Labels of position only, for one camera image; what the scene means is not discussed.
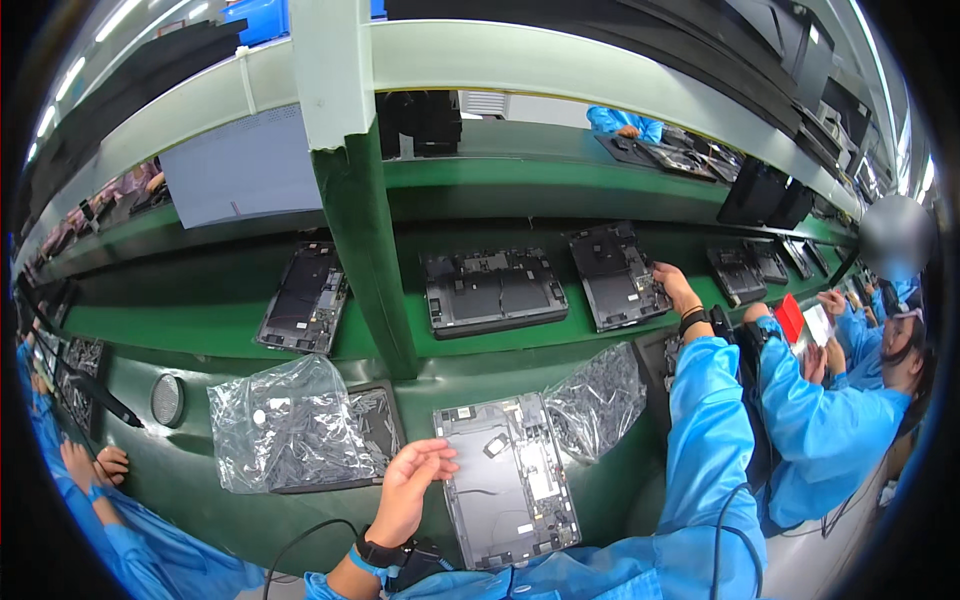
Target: plastic bag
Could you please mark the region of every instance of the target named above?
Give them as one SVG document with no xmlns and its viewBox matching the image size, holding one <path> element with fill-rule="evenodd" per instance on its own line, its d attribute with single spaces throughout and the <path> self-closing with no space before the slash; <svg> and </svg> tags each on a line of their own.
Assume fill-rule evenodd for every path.
<svg viewBox="0 0 960 600">
<path fill-rule="evenodd" d="M 647 405 L 629 342 L 606 348 L 543 392 L 557 442 L 573 458 L 595 464 L 633 426 Z"/>
<path fill-rule="evenodd" d="M 373 477 L 347 386 L 319 354 L 207 388 L 220 485 L 234 493 Z"/>
</svg>

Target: white vent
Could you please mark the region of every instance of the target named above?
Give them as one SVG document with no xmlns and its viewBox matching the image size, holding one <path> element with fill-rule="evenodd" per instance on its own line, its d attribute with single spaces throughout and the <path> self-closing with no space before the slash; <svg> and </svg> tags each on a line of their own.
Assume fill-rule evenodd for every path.
<svg viewBox="0 0 960 600">
<path fill-rule="evenodd" d="M 507 94 L 498 91 L 464 92 L 463 112 L 507 116 Z"/>
</svg>

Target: blue smock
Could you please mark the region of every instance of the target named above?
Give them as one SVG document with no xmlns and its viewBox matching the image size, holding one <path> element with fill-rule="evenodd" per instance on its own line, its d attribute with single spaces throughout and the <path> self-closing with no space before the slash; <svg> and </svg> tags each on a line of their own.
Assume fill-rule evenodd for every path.
<svg viewBox="0 0 960 600">
<path fill-rule="evenodd" d="M 186 535 L 110 486 L 104 487 L 104 495 L 126 526 L 105 526 L 60 457 L 60 429 L 50 397 L 31 387 L 32 349 L 23 343 L 16 356 L 21 389 L 24 397 L 33 399 L 31 422 L 54 483 L 97 556 L 133 598 L 232 600 L 244 589 L 263 585 L 259 566 Z"/>
<path fill-rule="evenodd" d="M 743 389 L 735 379 L 739 354 L 720 338 L 698 338 L 681 350 L 670 393 L 666 502 L 654 536 L 554 552 L 523 568 L 440 573 L 391 600 L 707 597 L 720 511 L 733 489 L 747 481 L 744 469 L 754 451 Z M 766 545 L 749 492 L 733 497 L 723 525 L 743 532 L 766 568 Z M 720 597 L 755 597 L 756 568 L 747 544 L 726 529 L 720 540 Z M 306 573 L 304 579 L 308 599 L 344 600 L 323 574 Z"/>
<path fill-rule="evenodd" d="M 866 320 L 858 319 L 850 308 L 833 319 L 837 342 L 847 357 L 846 383 L 861 391 L 883 388 L 883 363 L 880 346 L 883 344 L 883 326 L 868 327 Z"/>
<path fill-rule="evenodd" d="M 640 131 L 636 139 L 651 144 L 659 144 L 663 135 L 663 124 L 660 121 L 613 108 L 590 105 L 587 109 L 587 120 L 592 130 L 603 133 L 616 133 L 617 130 L 633 125 Z"/>
<path fill-rule="evenodd" d="M 773 317 L 756 323 L 783 335 Z M 861 391 L 843 379 L 831 390 L 805 381 L 783 340 L 771 338 L 760 354 L 763 421 L 783 458 L 770 482 L 769 517 L 781 527 L 820 518 L 856 492 L 910 405 L 896 390 Z"/>
<path fill-rule="evenodd" d="M 900 302 L 906 302 L 911 294 L 920 289 L 920 278 L 918 276 L 911 277 L 906 281 L 891 281 L 890 283 L 894 286 L 894 291 L 897 292 L 897 300 Z M 887 309 L 883 306 L 883 291 L 879 287 L 870 295 L 870 304 L 874 306 L 876 322 L 883 323 L 887 318 Z"/>
</svg>

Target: blue bin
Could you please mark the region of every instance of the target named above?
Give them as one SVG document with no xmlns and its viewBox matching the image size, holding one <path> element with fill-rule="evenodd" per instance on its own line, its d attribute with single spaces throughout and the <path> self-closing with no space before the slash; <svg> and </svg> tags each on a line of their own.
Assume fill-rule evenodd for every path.
<svg viewBox="0 0 960 600">
<path fill-rule="evenodd" d="M 227 16 L 227 23 L 247 19 L 247 29 L 240 32 L 240 43 L 245 46 L 290 33 L 287 0 L 243 0 L 220 12 Z"/>
</svg>

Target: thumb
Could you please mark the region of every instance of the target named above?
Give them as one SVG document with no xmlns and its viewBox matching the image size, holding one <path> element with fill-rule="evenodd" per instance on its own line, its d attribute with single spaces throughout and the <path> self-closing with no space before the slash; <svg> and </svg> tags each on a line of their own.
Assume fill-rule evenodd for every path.
<svg viewBox="0 0 960 600">
<path fill-rule="evenodd" d="M 416 490 L 417 493 L 423 495 L 426 492 L 427 486 L 430 485 L 430 482 L 433 481 L 434 476 L 437 474 L 437 471 L 440 470 L 440 456 L 436 452 L 430 454 L 423 464 L 420 465 L 414 474 L 410 477 L 409 486 L 412 490 Z"/>
</svg>

